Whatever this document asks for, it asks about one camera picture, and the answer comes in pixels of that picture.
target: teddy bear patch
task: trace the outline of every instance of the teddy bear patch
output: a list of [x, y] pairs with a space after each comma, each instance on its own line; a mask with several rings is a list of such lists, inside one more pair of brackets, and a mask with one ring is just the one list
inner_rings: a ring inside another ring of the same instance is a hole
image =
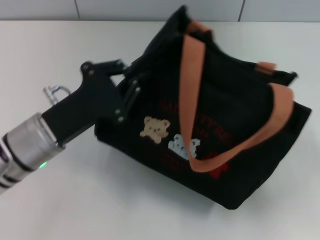
[[168, 120], [160, 120], [146, 116], [144, 118], [144, 130], [140, 132], [141, 137], [151, 138], [155, 144], [161, 143], [161, 140], [168, 136], [167, 128], [170, 126]]
[[[190, 152], [192, 157], [196, 157], [197, 147], [200, 145], [200, 140], [197, 138], [191, 139], [190, 142]], [[168, 148], [172, 150], [174, 153], [184, 158], [185, 160], [189, 160], [188, 151], [185, 147], [184, 140], [180, 134], [176, 134], [174, 136], [173, 141], [169, 141]]]

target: metal screw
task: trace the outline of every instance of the metal screw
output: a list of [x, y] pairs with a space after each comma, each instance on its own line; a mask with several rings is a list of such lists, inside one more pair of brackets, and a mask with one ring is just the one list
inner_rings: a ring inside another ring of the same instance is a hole
[[122, 123], [124, 120], [125, 120], [125, 118], [124, 118], [123, 116], [120, 116], [120, 117], [118, 118], [118, 122], [119, 122], [119, 123]]

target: orange strap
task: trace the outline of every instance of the orange strap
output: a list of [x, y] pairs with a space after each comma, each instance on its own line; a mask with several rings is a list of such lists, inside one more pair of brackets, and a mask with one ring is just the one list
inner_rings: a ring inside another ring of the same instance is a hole
[[210, 28], [203, 25], [201, 22], [191, 20], [189, 25], [186, 27], [185, 33], [191, 34], [191, 33], [197, 32], [197, 31], [207, 34], [209, 36], [209, 38], [211, 39], [211, 41], [214, 40], [214, 32]]
[[179, 82], [179, 121], [184, 145], [187, 148], [189, 162], [195, 172], [209, 172], [226, 163], [242, 150], [251, 148], [278, 133], [289, 120], [293, 111], [293, 92], [291, 89], [270, 83], [273, 90], [273, 110], [268, 121], [249, 139], [220, 155], [204, 160], [192, 157], [190, 142], [203, 73], [206, 46], [203, 42], [184, 35]]
[[276, 69], [276, 64], [272, 62], [260, 61], [256, 64], [255, 70], [263, 74], [272, 75]]

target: silver metal cylinder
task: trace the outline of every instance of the silver metal cylinder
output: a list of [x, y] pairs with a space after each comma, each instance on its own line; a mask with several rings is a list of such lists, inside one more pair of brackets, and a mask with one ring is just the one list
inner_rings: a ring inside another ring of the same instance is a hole
[[0, 139], [0, 177], [2, 177], [9, 169], [12, 163], [12, 155], [6, 144]]
[[8, 132], [4, 143], [12, 155], [12, 161], [3, 176], [0, 175], [0, 193], [20, 182], [64, 149], [57, 144], [40, 113]]

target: gray wall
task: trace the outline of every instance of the gray wall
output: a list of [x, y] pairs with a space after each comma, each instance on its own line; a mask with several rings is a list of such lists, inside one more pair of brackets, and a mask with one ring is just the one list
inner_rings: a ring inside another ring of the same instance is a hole
[[320, 0], [0, 0], [0, 20], [164, 21], [183, 4], [201, 21], [320, 22]]

